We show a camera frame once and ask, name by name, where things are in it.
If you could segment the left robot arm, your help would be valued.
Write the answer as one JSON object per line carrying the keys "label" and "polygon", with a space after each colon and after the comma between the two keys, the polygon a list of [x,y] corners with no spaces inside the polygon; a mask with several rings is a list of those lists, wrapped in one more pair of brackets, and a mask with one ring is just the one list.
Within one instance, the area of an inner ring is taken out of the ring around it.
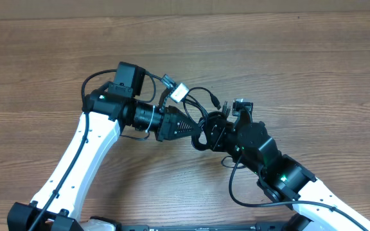
{"label": "left robot arm", "polygon": [[82,94],[82,115],[74,137],[44,186],[28,204],[14,203],[7,216],[9,230],[120,230],[111,219],[80,220],[87,192],[102,160],[124,127],[154,133],[158,141],[198,135],[201,129],[178,108],[137,99],[145,76],[157,77],[126,62],[113,70],[113,81]]}

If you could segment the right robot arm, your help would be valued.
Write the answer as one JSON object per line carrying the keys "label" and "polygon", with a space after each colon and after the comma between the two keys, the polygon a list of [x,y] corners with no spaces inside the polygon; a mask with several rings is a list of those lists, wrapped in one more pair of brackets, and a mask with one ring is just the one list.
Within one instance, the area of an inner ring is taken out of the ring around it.
{"label": "right robot arm", "polygon": [[267,207],[286,206],[296,212],[285,230],[370,230],[370,221],[338,198],[310,170],[282,154],[263,122],[241,110],[229,122],[212,112],[205,123],[207,146],[224,151],[236,164],[258,176],[257,185],[270,199]]}

